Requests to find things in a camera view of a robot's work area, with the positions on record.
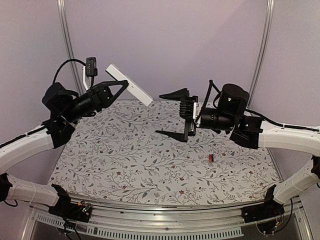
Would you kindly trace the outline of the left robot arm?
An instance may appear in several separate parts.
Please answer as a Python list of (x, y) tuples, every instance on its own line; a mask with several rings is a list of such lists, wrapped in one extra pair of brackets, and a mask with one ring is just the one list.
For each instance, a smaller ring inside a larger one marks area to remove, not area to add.
[(44, 204), (63, 216), (74, 213), (70, 197), (59, 185), (42, 185), (8, 175), (8, 170), (41, 152), (65, 145), (76, 130), (78, 120), (93, 117), (112, 105), (128, 87), (127, 80), (103, 81), (79, 95), (53, 83), (45, 92), (42, 103), (49, 109), (50, 118), (35, 129), (0, 145), (0, 200), (18, 200)]

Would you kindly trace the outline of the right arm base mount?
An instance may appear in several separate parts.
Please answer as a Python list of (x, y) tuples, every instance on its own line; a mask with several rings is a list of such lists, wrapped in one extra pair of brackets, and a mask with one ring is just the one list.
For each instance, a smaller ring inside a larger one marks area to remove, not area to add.
[(285, 213), (284, 204), (274, 200), (275, 188), (275, 184), (268, 188), (262, 203), (241, 208), (241, 217), (245, 223), (261, 221)]

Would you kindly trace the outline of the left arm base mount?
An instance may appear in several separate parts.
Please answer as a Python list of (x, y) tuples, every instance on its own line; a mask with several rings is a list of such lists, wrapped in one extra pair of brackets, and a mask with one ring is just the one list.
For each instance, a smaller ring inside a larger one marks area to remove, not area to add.
[(88, 223), (92, 215), (92, 205), (84, 200), (72, 203), (69, 194), (59, 185), (51, 185), (58, 195), (58, 201), (54, 206), (48, 207), (48, 213), (67, 220)]

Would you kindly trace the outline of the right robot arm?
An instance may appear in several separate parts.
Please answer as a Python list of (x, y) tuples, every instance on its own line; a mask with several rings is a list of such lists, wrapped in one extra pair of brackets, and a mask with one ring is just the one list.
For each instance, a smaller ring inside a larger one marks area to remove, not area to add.
[(247, 109), (250, 94), (238, 85), (227, 83), (217, 90), (213, 107), (207, 107), (212, 80), (203, 104), (191, 96), (187, 88), (160, 95), (161, 99), (178, 101), (179, 116), (185, 120), (184, 132), (159, 131), (186, 143), (196, 129), (208, 129), (217, 134), (224, 131), (235, 144), (248, 149), (276, 148), (311, 154), (306, 165), (287, 180), (268, 188), (258, 206), (262, 218), (269, 218), (286, 201), (320, 182), (320, 128), (277, 123), (262, 114)]

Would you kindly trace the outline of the white remote control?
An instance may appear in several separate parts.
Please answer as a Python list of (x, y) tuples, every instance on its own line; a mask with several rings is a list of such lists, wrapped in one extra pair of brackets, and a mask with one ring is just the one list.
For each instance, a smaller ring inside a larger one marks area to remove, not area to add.
[(105, 72), (108, 73), (116, 81), (127, 81), (128, 87), (126, 90), (133, 95), (137, 100), (148, 107), (153, 98), (144, 91), (137, 83), (135, 83), (129, 76), (127, 76), (123, 71), (121, 71), (115, 64), (110, 64)]

